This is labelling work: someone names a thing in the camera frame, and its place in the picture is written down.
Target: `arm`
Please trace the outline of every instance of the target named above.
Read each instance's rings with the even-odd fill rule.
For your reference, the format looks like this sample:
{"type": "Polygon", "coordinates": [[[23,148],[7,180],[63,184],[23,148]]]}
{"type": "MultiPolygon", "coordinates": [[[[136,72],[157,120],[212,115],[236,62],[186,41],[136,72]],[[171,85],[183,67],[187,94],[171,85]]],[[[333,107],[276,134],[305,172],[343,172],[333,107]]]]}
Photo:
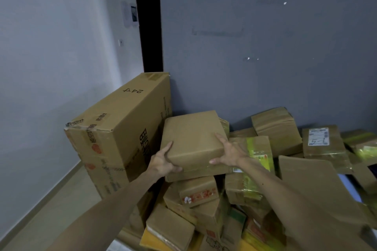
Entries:
{"type": "Polygon", "coordinates": [[[225,155],[210,161],[238,167],[257,184],[283,225],[304,250],[372,250],[357,234],[250,158],[219,134],[225,155]]]}
{"type": "Polygon", "coordinates": [[[148,169],[127,187],[104,198],[76,219],[47,250],[106,250],[148,189],[169,172],[182,170],[165,159],[171,146],[172,142],[152,156],[148,169]]]}

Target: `pile of packages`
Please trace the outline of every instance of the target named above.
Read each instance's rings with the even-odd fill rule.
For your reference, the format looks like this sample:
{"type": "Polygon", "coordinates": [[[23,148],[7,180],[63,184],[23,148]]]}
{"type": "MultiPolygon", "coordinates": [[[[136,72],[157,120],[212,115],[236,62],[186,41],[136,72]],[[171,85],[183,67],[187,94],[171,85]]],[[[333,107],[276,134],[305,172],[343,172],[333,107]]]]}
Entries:
{"type": "Polygon", "coordinates": [[[224,154],[215,132],[352,232],[377,227],[377,135],[324,125],[304,128],[301,137],[284,107],[251,120],[252,128],[229,132],[215,111],[172,117],[169,74],[143,73],[67,123],[65,132],[102,198],[138,177],[173,141],[166,157],[183,171],[158,181],[135,207],[118,236],[134,249],[299,250],[251,178],[209,164],[224,154]],[[365,204],[338,174],[349,175],[365,204]]]}

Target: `dark doorway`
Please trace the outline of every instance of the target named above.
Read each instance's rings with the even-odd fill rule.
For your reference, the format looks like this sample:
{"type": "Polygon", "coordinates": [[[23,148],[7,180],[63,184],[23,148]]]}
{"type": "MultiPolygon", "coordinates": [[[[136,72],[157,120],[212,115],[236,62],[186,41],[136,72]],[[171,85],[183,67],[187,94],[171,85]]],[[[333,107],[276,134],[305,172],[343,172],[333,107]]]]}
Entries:
{"type": "Polygon", "coordinates": [[[144,72],[163,71],[160,0],[136,0],[144,72]]]}

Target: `hand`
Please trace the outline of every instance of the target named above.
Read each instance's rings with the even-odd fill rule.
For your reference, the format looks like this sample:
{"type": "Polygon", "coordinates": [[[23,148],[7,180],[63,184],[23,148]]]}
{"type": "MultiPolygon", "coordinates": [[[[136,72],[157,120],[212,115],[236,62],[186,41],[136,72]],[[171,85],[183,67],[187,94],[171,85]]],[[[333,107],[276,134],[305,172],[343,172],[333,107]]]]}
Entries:
{"type": "Polygon", "coordinates": [[[182,167],[174,166],[172,163],[169,163],[165,158],[165,153],[169,151],[173,142],[169,142],[164,148],[158,151],[150,159],[150,163],[147,170],[157,171],[159,178],[166,176],[168,173],[178,173],[182,171],[182,167]]]}
{"type": "Polygon", "coordinates": [[[225,164],[231,167],[239,167],[239,160],[242,158],[248,158],[248,155],[239,147],[237,143],[230,143],[228,139],[224,138],[218,133],[215,136],[224,145],[224,156],[220,158],[214,158],[210,160],[210,164],[217,165],[219,163],[225,164]]]}

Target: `tiled floor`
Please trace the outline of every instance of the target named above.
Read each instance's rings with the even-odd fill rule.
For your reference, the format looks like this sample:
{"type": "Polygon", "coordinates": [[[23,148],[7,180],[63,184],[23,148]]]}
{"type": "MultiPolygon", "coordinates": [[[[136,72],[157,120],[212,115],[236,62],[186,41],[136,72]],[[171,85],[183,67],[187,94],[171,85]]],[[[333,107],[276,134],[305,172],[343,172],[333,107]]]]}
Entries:
{"type": "Polygon", "coordinates": [[[40,210],[4,251],[41,251],[101,200],[84,167],[40,210]]]}

